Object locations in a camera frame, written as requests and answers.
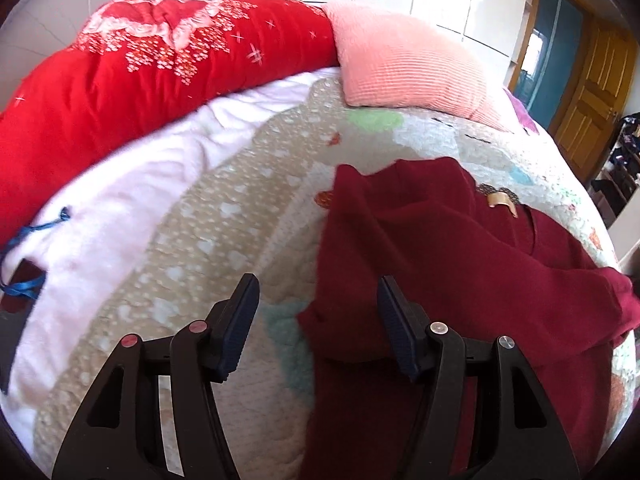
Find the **heart pattern quilted bedspread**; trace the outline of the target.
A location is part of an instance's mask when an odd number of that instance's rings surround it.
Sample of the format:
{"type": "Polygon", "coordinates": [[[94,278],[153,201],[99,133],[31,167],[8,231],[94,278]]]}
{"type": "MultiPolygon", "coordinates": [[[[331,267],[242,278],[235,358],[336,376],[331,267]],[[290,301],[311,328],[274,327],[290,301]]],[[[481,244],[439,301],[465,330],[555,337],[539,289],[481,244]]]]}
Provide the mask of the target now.
{"type": "Polygon", "coordinates": [[[426,108],[350,107],[341,81],[322,79],[163,218],[40,408],[35,463],[52,471],[82,398],[122,336],[177,333],[250,272],[260,281],[260,305],[238,369],[214,390],[216,404],[242,478],[295,478],[312,405],[311,356],[295,317],[314,296],[326,220],[320,200],[338,165],[373,174],[397,159],[444,156],[476,182],[548,214],[599,266],[617,266],[596,206],[547,133],[504,132],[426,108]]]}

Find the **pink corduroy pillow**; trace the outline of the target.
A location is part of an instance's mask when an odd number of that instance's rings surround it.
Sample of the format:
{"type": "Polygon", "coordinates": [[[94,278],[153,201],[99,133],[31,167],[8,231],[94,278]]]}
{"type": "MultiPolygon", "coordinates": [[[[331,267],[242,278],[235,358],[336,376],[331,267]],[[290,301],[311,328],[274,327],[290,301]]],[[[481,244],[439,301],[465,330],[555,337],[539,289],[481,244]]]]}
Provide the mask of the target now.
{"type": "Polygon", "coordinates": [[[323,7],[350,106],[423,107],[501,131],[520,124],[500,82],[460,41],[408,15],[353,4],[323,7]]]}

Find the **purple cloth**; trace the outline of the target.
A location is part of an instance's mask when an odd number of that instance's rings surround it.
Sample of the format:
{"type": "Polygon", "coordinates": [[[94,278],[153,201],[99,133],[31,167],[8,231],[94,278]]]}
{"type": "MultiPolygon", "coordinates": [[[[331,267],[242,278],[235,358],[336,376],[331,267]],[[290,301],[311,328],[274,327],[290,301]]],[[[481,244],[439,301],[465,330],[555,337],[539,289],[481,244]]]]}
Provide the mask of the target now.
{"type": "Polygon", "coordinates": [[[514,94],[508,89],[505,88],[506,96],[509,98],[511,105],[514,109],[514,113],[516,118],[518,118],[518,122],[520,125],[527,130],[528,132],[533,132],[538,134],[538,128],[536,122],[531,118],[526,110],[524,104],[516,97],[514,94]]]}

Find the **red floral quilted duvet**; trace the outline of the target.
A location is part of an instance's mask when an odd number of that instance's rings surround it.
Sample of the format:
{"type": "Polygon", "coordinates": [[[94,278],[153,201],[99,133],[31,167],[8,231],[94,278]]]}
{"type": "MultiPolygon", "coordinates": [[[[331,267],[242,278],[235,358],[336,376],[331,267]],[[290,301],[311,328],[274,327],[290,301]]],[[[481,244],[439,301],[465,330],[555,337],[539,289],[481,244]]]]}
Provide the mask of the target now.
{"type": "Polygon", "coordinates": [[[297,0],[113,0],[41,62],[1,114],[1,237],[71,180],[204,103],[337,62],[297,0]]]}

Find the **dark red knit sweater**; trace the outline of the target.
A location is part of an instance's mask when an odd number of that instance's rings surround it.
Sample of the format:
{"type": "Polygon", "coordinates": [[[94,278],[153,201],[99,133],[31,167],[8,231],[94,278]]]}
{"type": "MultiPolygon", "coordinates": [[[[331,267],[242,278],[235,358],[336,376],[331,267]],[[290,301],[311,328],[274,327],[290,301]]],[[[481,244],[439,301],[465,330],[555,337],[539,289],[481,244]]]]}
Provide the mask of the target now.
{"type": "Polygon", "coordinates": [[[581,471],[608,420],[613,350],[639,324],[626,275],[600,268],[541,211],[490,206],[454,159],[400,160],[365,176],[336,170],[316,296],[298,322],[314,356],[316,402],[299,474],[390,479],[420,391],[398,370],[376,306],[378,280],[458,334],[510,336],[558,414],[581,471]]]}

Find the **wooden door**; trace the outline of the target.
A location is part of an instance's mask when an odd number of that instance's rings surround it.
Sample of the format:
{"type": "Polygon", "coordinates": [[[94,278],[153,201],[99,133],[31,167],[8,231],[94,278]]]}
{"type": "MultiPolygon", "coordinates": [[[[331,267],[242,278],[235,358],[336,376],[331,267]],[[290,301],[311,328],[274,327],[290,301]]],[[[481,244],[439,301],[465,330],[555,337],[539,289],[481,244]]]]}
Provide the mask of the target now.
{"type": "Polygon", "coordinates": [[[638,53],[631,32],[611,22],[590,22],[589,47],[575,91],[553,135],[582,183],[600,170],[627,101],[638,53]]]}

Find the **black smartphone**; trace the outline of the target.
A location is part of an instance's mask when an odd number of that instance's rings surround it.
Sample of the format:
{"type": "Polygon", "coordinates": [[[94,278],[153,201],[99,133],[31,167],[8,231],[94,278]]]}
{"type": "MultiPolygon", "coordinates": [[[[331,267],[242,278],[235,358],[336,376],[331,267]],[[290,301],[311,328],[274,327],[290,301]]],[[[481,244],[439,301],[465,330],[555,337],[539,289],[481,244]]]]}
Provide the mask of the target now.
{"type": "Polygon", "coordinates": [[[18,344],[47,273],[22,260],[9,284],[1,289],[1,391],[7,393],[18,344]]]}

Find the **cluttered shelf rack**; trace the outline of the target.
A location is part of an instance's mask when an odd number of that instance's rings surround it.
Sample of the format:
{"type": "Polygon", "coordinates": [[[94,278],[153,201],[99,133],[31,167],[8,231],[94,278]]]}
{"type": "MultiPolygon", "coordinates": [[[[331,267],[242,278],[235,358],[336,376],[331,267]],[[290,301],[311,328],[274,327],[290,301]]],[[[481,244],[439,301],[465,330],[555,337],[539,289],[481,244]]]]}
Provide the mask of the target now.
{"type": "Polygon", "coordinates": [[[639,114],[623,117],[608,158],[588,185],[588,193],[607,228],[612,226],[639,188],[639,114]]]}

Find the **round beige headboard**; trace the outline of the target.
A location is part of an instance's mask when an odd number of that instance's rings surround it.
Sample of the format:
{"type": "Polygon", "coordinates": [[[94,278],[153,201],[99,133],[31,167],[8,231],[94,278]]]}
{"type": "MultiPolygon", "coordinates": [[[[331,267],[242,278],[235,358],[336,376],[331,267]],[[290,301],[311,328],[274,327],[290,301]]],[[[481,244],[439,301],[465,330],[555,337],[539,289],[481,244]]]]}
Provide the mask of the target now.
{"type": "Polygon", "coordinates": [[[45,58],[69,46],[111,0],[21,0],[1,25],[1,105],[45,58]]]}

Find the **white fleece blanket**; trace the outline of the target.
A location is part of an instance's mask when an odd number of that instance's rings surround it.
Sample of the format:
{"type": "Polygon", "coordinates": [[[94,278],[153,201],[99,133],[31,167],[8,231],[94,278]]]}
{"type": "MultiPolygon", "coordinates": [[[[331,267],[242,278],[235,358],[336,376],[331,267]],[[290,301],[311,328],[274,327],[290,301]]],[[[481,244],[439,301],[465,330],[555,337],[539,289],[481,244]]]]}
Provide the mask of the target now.
{"type": "Polygon", "coordinates": [[[56,194],[42,229],[9,253],[10,276],[27,259],[47,273],[26,321],[1,407],[27,452],[36,415],[101,304],[139,262],[160,220],[204,172],[242,148],[275,114],[306,101],[336,67],[300,73],[213,99],[116,151],[56,194]]]}

